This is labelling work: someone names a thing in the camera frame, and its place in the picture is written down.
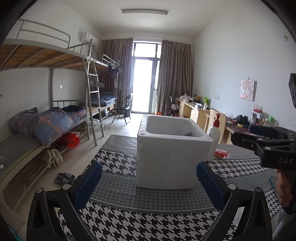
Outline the person's right hand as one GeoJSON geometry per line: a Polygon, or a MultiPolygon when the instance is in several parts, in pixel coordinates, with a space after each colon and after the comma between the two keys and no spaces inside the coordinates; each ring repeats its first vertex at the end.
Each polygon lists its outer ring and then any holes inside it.
{"type": "Polygon", "coordinates": [[[276,183],[278,200],[282,207],[288,207],[292,201],[293,194],[291,180],[289,180],[286,174],[289,174],[295,178],[295,172],[276,169],[276,173],[278,178],[276,183]]]}

